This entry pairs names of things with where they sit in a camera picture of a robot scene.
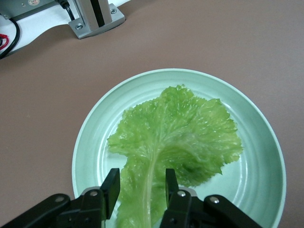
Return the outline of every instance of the red cable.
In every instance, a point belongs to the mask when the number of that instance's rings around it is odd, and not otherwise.
[[[0,50],[4,49],[8,44],[9,44],[9,36],[4,35],[4,34],[0,34],[0,37],[2,39],[6,39],[6,42],[0,47]]]

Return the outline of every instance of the plate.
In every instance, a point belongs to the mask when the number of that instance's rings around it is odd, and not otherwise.
[[[235,87],[193,70],[160,69],[139,74],[115,86],[96,103],[75,144],[75,197],[88,187],[100,186],[111,168],[123,168],[126,158],[109,153],[107,147],[107,138],[116,131],[123,111],[158,97],[169,86],[181,84],[199,97],[220,98],[237,123],[244,147],[239,161],[224,166],[222,175],[195,188],[198,197],[203,200],[211,194],[223,195],[262,227],[276,228],[285,203],[286,173],[273,129],[253,102]],[[116,219],[116,210],[117,206],[107,222],[109,227]]]

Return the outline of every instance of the black strip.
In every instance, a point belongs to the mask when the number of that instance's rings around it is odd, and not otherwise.
[[[98,0],[91,0],[91,4],[94,10],[94,14],[97,20],[97,24],[99,27],[102,27],[103,25],[105,25],[105,21],[104,21],[104,17],[103,14],[101,12],[100,6],[99,6],[99,2]]]

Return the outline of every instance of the green lettuce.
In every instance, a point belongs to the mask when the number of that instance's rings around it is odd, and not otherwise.
[[[121,171],[117,226],[150,228],[166,209],[165,170],[198,186],[242,153],[236,123],[219,99],[195,96],[184,85],[123,113],[109,151],[127,157]]]

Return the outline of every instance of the metal bracket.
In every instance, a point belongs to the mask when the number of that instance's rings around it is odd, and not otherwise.
[[[69,22],[79,39],[95,36],[124,23],[125,17],[107,0],[73,0],[79,18]]]

